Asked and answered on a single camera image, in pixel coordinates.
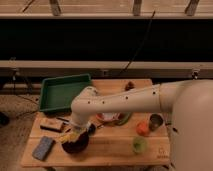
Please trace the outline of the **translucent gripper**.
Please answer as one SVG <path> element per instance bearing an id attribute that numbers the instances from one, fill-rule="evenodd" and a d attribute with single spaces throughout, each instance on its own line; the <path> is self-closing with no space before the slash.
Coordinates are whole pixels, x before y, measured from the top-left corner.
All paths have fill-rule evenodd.
<path id="1" fill-rule="evenodd" d="M 89 130 L 89 127 L 90 127 L 90 122 L 87 122 L 84 125 L 79 125 L 79 124 L 76 124 L 73 120 L 70 120 L 69 123 L 72 129 L 72 132 L 70 133 L 70 138 L 69 138 L 70 142 L 76 142 L 80 138 L 80 136 L 84 134 L 85 131 Z"/>

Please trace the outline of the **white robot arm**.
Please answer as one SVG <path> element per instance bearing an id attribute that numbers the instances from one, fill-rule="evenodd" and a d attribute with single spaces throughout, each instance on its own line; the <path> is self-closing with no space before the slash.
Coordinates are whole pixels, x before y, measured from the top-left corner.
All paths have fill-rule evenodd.
<path id="1" fill-rule="evenodd" d="M 213 80 L 156 84 L 101 96 L 93 86 L 71 103 L 71 123 L 98 113 L 170 113 L 170 171 L 213 171 Z"/>

